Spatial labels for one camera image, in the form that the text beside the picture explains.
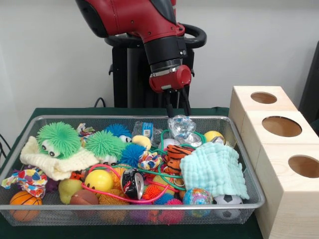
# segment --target tiger stuffed toy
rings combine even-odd
[[[191,154],[191,152],[191,150],[178,145],[168,145],[167,156],[165,156],[164,158],[164,162],[167,163],[167,167],[165,167],[164,172],[180,175],[180,160],[185,156]]]

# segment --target orange basketball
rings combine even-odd
[[[32,196],[27,191],[20,191],[11,198],[10,205],[42,205],[42,200]],[[39,211],[10,210],[10,213],[17,221],[30,222],[39,214]]]

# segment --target white wall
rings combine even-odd
[[[192,107],[229,106],[233,85],[281,85],[299,104],[317,41],[317,0],[179,0],[207,32]],[[0,0],[0,132],[12,144],[36,107],[113,106],[111,47],[73,0]]]

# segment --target yellow smiley face ball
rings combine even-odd
[[[110,173],[105,170],[94,170],[86,177],[85,186],[98,191],[107,192],[113,188],[113,178]]]

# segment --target green fuzzy toy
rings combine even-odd
[[[100,161],[104,161],[103,163],[110,165],[122,157],[125,146],[126,144],[120,138],[106,131],[95,133],[85,144],[88,151],[91,151]]]
[[[43,126],[36,139],[42,153],[59,159],[69,158],[72,154],[77,153],[81,147],[76,130],[63,122]]]

